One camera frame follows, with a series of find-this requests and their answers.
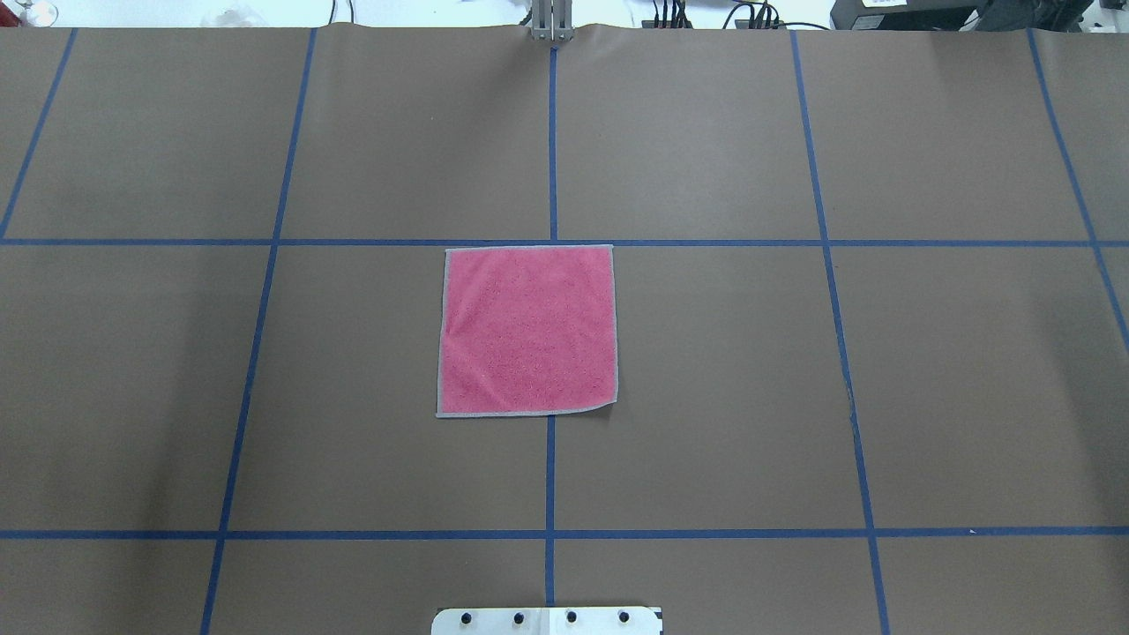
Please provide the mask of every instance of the gray metal bracket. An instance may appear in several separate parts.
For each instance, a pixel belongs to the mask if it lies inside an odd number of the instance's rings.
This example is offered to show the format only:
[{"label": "gray metal bracket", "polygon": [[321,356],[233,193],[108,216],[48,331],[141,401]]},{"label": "gray metal bracket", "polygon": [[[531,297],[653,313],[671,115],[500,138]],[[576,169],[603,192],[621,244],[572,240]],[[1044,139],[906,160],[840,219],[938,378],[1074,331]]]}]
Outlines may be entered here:
[{"label": "gray metal bracket", "polygon": [[530,33],[534,40],[572,40],[572,0],[533,0]]}]

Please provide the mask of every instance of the pink cloth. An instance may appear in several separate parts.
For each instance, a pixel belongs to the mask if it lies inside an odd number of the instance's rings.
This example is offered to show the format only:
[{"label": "pink cloth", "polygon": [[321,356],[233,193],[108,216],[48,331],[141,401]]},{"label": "pink cloth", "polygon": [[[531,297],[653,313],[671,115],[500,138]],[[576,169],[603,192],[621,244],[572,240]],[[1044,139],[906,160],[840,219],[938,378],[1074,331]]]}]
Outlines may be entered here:
[{"label": "pink cloth", "polygon": [[447,250],[438,417],[615,402],[611,245]]}]

